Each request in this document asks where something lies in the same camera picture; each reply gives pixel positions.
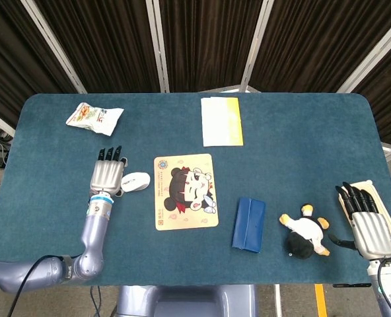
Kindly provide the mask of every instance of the floor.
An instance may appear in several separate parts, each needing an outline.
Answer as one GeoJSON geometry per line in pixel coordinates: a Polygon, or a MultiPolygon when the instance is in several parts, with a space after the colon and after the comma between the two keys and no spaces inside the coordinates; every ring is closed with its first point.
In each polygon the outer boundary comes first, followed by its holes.
{"type": "MultiPolygon", "coordinates": [[[[0,182],[3,171],[0,170],[0,182]]],[[[380,316],[372,289],[335,289],[325,285],[328,316],[380,316]]],[[[14,316],[94,316],[90,287],[54,287],[21,295],[14,316]]],[[[116,305],[117,287],[101,287],[101,316],[110,316],[116,305]]],[[[14,296],[0,291],[0,316],[6,316],[14,296]]],[[[281,285],[283,315],[317,317],[314,285],[281,285]]],[[[275,316],[273,285],[258,285],[260,317],[275,316]]]]}

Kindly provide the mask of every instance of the computer mouse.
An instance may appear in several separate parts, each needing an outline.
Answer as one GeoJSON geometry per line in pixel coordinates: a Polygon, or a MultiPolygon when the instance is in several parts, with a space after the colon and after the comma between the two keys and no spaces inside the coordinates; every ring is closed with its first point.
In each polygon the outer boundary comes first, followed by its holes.
{"type": "Polygon", "coordinates": [[[136,172],[126,174],[121,181],[121,188],[125,193],[143,190],[150,184],[150,175],[136,172]]]}

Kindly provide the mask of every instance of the black curtain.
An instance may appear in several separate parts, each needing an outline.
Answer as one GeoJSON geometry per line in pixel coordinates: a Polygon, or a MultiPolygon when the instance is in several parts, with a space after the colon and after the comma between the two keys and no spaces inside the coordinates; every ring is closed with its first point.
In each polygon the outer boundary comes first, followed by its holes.
{"type": "Polygon", "coordinates": [[[241,83],[261,0],[160,0],[171,92],[241,83]]]}
{"type": "Polygon", "coordinates": [[[335,92],[391,27],[391,0],[275,1],[249,85],[335,92]]]}
{"type": "Polygon", "coordinates": [[[76,92],[20,1],[0,0],[0,118],[15,127],[38,92],[76,92]]]}
{"type": "Polygon", "coordinates": [[[380,138],[391,144],[391,50],[354,92],[369,100],[380,138]]]}
{"type": "Polygon", "coordinates": [[[38,0],[88,92],[158,92],[145,1],[38,0]]]}

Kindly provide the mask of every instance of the yellow stripe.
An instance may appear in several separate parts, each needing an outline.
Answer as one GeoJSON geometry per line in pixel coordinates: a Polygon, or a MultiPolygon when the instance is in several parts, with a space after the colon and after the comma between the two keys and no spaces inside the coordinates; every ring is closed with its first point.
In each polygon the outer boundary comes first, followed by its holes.
{"type": "Polygon", "coordinates": [[[328,313],[326,312],[325,292],[323,290],[323,284],[314,284],[314,290],[316,291],[318,316],[327,317],[328,313]]]}
{"type": "Polygon", "coordinates": [[[231,145],[243,145],[240,106],[238,98],[227,98],[228,129],[231,145]]]}

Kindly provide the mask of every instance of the cartoon mouse pad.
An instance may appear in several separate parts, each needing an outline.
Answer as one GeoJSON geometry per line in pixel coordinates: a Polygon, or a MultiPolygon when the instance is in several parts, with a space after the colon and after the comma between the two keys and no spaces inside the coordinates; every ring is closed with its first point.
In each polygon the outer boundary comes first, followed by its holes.
{"type": "Polygon", "coordinates": [[[215,227],[216,201],[210,154],[155,158],[157,230],[215,227]]]}

